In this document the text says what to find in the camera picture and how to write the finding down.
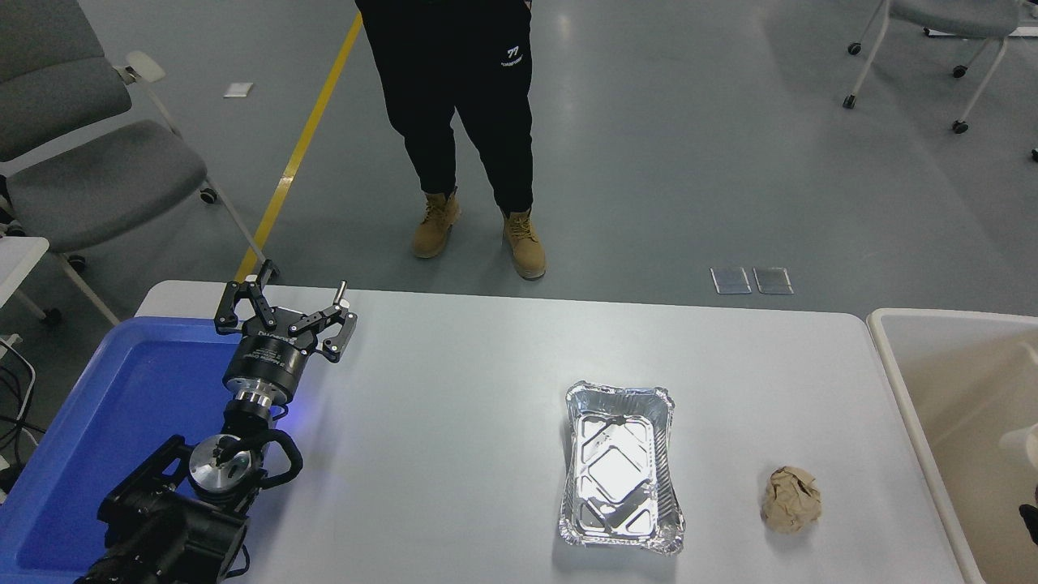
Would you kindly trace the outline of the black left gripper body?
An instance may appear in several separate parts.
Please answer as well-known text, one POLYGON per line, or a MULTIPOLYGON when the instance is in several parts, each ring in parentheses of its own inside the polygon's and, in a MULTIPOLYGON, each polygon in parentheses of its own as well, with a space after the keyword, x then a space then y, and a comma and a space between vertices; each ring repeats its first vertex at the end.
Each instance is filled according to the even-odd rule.
POLYGON ((293 396, 315 351, 315 333, 290 336, 289 327, 304 317, 300 311, 274 309, 274 329, 266 329, 264 319, 253 316, 242 328, 242 339, 222 381, 231 392, 246 381, 262 381, 274 385, 281 396, 293 396))

